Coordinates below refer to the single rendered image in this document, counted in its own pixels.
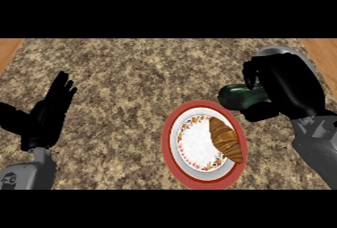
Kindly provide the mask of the red rimmed white plate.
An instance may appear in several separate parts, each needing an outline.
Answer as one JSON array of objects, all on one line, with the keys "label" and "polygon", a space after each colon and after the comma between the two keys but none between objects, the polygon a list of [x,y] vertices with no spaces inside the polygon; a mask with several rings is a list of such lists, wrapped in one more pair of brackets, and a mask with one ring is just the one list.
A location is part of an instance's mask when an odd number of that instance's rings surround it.
[{"label": "red rimmed white plate", "polygon": [[[211,141],[210,120],[229,128],[228,139],[238,145],[242,163],[229,159]],[[185,102],[165,120],[161,134],[165,165],[174,178],[189,189],[228,189],[247,164],[247,138],[232,112],[216,102]]]}]

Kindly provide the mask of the brown croissant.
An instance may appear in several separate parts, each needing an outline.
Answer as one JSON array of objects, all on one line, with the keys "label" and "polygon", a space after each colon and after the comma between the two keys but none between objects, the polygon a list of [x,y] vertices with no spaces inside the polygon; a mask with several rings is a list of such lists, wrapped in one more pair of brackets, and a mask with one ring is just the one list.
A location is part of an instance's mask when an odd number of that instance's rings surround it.
[{"label": "brown croissant", "polygon": [[244,162],[244,154],[235,130],[216,118],[210,118],[210,138],[222,155],[236,164]]}]

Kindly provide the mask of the dark green eggplant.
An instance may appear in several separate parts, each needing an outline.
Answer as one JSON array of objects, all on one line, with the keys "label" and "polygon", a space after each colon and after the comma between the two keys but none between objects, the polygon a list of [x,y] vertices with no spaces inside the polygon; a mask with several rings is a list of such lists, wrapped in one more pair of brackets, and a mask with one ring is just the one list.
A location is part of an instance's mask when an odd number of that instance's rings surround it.
[{"label": "dark green eggplant", "polygon": [[270,98],[262,84],[254,84],[251,89],[245,84],[226,85],[219,91],[217,98],[228,110],[247,110],[270,105]]}]

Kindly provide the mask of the grey pan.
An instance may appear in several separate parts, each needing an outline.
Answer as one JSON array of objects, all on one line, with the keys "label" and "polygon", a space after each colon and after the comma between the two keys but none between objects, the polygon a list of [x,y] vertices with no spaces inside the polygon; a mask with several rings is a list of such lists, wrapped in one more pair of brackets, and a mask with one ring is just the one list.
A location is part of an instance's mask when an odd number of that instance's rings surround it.
[{"label": "grey pan", "polygon": [[259,81],[275,102],[324,105],[325,94],[306,58],[291,49],[270,46],[251,60],[259,66]]}]

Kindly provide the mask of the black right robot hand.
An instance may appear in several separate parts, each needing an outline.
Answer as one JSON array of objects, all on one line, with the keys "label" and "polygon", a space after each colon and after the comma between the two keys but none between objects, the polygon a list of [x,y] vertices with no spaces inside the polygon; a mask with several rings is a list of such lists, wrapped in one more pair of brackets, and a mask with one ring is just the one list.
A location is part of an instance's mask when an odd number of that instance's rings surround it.
[{"label": "black right robot hand", "polygon": [[247,88],[259,81],[269,102],[256,102],[241,111],[257,122],[284,114],[290,119],[325,116],[325,94],[316,76],[300,57],[291,53],[253,57],[244,63]]}]

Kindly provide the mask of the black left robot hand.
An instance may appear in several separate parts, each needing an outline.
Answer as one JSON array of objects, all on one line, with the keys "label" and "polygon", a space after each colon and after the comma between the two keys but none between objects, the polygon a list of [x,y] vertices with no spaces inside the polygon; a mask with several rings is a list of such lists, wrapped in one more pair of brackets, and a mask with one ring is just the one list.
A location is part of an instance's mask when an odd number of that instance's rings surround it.
[{"label": "black left robot hand", "polygon": [[21,136],[21,149],[52,148],[58,142],[66,111],[77,88],[68,74],[61,71],[50,85],[44,99],[30,113],[0,102],[0,127]]}]

